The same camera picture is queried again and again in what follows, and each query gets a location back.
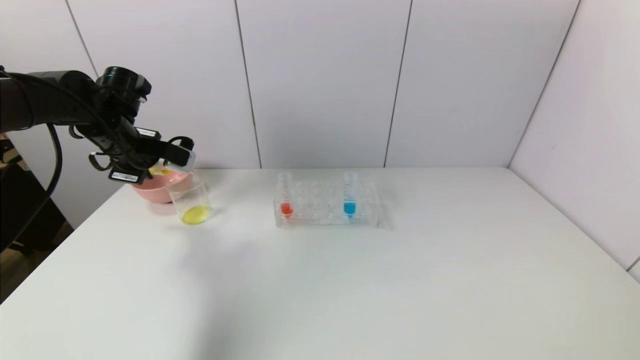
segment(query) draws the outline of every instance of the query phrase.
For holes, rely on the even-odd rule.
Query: white table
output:
[[[193,227],[123,187],[0,306],[1,359],[640,359],[640,284],[512,172],[359,171],[381,229],[276,228],[275,170],[201,171]]]

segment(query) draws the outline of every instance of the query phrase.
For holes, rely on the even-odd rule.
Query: floor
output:
[[[73,228],[65,222],[53,239],[54,244],[61,244],[71,233]],[[22,284],[22,282],[49,256],[53,251],[34,251],[29,256],[12,249],[6,249],[0,254],[0,304]]]

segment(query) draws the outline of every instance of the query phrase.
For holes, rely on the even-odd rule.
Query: robotic arm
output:
[[[110,170],[115,181],[141,184],[160,159],[170,169],[188,172],[195,160],[192,139],[177,136],[164,142],[157,131],[134,127],[150,92],[142,75],[123,67],[107,68],[96,82],[74,70],[25,75],[0,67],[0,132],[39,124],[68,126],[72,137],[87,138],[100,149],[89,161],[97,170]],[[96,155],[108,156],[108,165],[99,165]]]

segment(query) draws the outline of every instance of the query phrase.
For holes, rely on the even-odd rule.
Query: test tube with red liquid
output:
[[[291,205],[291,173],[281,172],[278,174],[278,187],[280,189],[280,212],[285,218],[290,218],[293,214]]]

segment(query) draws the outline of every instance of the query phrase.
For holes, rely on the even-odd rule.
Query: blue liquid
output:
[[[355,201],[345,201],[344,202],[344,213],[347,214],[348,217],[352,217],[353,214],[356,213],[356,203],[355,203]]]

